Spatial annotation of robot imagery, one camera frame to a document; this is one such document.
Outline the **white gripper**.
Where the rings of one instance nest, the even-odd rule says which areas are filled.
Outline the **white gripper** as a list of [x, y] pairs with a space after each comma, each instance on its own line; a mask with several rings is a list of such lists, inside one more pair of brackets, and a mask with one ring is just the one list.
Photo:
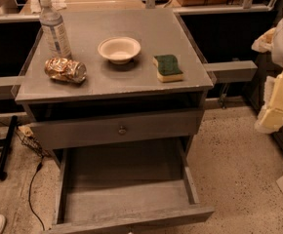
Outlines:
[[[275, 27], [272, 27], [261, 35], [252, 44], [252, 49], [259, 53], [271, 52], [274, 32]], [[274, 80], [272, 96], [268, 106], [274, 109], [263, 107], [255, 123], [255, 129], [264, 134], [278, 132], [283, 127], [283, 72]]]

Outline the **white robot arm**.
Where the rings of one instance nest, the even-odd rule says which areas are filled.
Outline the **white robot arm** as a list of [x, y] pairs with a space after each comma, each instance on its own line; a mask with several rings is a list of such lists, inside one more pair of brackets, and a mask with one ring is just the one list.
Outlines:
[[[283, 68], [283, 18], [255, 40], [252, 49], [260, 53], [270, 52], [272, 61]], [[266, 77], [263, 101], [255, 129], [264, 134], [278, 132], [283, 127], [283, 71], [275, 78]]]

